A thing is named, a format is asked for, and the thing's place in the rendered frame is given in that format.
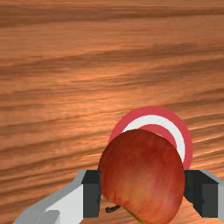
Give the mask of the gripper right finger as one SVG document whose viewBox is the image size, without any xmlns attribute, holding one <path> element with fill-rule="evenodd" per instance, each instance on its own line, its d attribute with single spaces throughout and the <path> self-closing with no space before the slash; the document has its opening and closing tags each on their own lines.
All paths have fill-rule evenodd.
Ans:
<svg viewBox="0 0 224 224">
<path fill-rule="evenodd" d="M 184 196 L 201 217 L 224 222 L 224 179 L 206 170 L 185 170 Z"/>
</svg>

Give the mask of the red apple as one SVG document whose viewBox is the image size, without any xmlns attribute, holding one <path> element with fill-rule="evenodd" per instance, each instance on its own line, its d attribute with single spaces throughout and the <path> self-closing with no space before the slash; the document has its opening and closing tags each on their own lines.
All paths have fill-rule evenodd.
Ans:
<svg viewBox="0 0 224 224">
<path fill-rule="evenodd" d="M 113 139 L 101 154 L 101 191 L 142 224 L 169 224 L 185 190 L 177 150 L 165 138 L 133 129 Z"/>
</svg>

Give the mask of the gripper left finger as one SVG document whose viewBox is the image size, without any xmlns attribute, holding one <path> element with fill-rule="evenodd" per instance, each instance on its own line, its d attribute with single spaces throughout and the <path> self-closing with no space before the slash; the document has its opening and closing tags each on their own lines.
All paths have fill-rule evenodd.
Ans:
<svg viewBox="0 0 224 224">
<path fill-rule="evenodd" d="M 25 209 L 13 224 L 80 224 L 99 217 L 101 195 L 101 172 L 80 170 L 70 184 Z"/>
</svg>

